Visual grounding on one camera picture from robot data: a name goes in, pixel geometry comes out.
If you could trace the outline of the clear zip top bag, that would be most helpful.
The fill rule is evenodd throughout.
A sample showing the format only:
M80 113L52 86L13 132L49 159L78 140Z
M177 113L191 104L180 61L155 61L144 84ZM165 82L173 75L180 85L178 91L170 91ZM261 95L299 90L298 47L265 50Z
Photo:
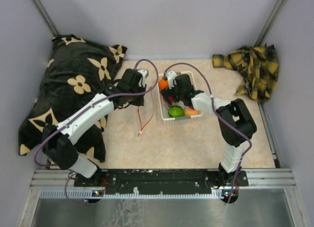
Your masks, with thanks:
M144 96L143 106L130 105L118 112L122 113L119 132L132 137L140 137L155 114L153 92L150 91Z

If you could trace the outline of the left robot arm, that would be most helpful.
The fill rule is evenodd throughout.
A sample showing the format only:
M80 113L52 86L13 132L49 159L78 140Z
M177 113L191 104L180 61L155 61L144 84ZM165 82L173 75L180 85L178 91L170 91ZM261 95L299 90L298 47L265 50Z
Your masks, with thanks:
M103 88L71 117L56 126L45 126L42 152L60 169L82 175L91 186L99 185L102 180L99 167L80 155L75 144L91 126L118 107L126 103L142 106L148 75L144 69L126 69L121 79Z

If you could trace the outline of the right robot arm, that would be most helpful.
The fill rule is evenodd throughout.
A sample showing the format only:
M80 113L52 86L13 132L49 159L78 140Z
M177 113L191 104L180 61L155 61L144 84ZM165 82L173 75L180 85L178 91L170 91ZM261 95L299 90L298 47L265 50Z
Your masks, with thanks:
M170 71L160 80L159 90L165 102L172 106L182 102L194 110L215 115L221 135L226 142L223 160L218 166L214 186L229 186L236 181L245 151L252 146L251 138L257 131L246 104L241 99L221 100L202 90L196 90L187 74Z

